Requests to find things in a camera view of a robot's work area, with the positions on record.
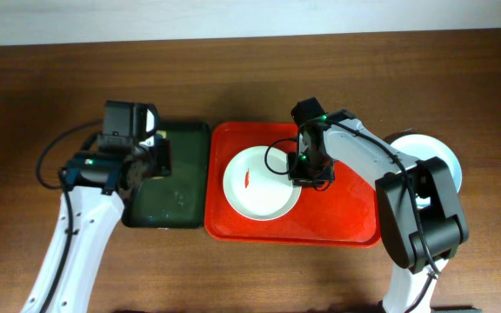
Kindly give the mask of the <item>white plate with red smear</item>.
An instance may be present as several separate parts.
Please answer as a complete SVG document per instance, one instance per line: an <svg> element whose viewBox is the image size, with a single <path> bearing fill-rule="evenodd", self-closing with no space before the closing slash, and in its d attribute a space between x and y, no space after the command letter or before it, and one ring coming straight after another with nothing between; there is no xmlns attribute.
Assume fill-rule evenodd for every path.
<svg viewBox="0 0 501 313"><path fill-rule="evenodd" d="M391 147L422 160L439 157L449 167L456 191L460 191L463 171L458 157L445 143L427 135L408 134L392 141Z"/></svg>

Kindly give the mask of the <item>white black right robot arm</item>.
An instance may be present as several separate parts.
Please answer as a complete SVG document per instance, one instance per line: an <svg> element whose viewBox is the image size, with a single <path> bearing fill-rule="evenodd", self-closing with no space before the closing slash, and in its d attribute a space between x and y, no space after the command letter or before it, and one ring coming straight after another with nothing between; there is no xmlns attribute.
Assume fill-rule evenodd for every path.
<svg viewBox="0 0 501 313"><path fill-rule="evenodd" d="M429 312L441 272L469 231L445 161L407 155L371 134L350 112L294 108L297 150L287 173L317 188L346 165L375 190L379 228L394 267L383 312Z"/></svg>

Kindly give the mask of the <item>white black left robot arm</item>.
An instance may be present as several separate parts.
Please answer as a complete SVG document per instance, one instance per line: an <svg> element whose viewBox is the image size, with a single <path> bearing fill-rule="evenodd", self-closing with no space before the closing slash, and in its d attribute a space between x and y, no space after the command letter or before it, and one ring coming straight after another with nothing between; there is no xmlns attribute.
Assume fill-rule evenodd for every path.
<svg viewBox="0 0 501 313"><path fill-rule="evenodd" d="M152 103L107 101L78 152L57 172L56 228L24 312L85 312L110 235L143 181L171 173L170 143Z"/></svg>

